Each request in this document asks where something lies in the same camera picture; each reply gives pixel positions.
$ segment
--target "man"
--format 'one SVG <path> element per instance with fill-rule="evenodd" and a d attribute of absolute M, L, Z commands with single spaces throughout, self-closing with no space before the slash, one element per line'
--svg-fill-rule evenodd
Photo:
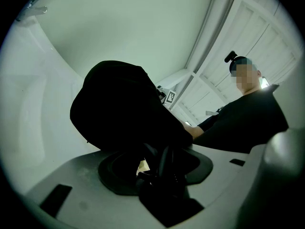
<path fill-rule="evenodd" d="M 201 146 L 249 153 L 251 148 L 266 143 L 273 135 L 288 128 L 285 117 L 273 97 L 278 85 L 260 86 L 261 72 L 245 57 L 235 58 L 231 76 L 243 96 L 218 110 L 196 127 L 183 126 Z"/>

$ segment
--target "person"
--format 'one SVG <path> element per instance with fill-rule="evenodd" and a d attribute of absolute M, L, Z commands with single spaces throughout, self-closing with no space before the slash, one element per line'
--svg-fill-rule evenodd
<path fill-rule="evenodd" d="M 196 127 L 181 123 L 192 135 L 193 144 L 249 153 L 252 147 L 265 144 L 276 133 L 285 131 L 288 124 L 273 97 L 278 85 L 262 89 L 262 74 L 251 60 L 237 57 L 229 70 L 243 96 Z"/>

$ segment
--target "black shirt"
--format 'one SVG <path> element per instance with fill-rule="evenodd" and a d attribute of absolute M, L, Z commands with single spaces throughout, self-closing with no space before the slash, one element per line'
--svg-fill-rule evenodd
<path fill-rule="evenodd" d="M 218 115 L 199 124 L 204 133 L 193 143 L 249 153 L 252 147 L 264 144 L 276 133 L 285 131 L 288 124 L 273 97 L 277 87 L 271 85 L 227 104 Z"/>

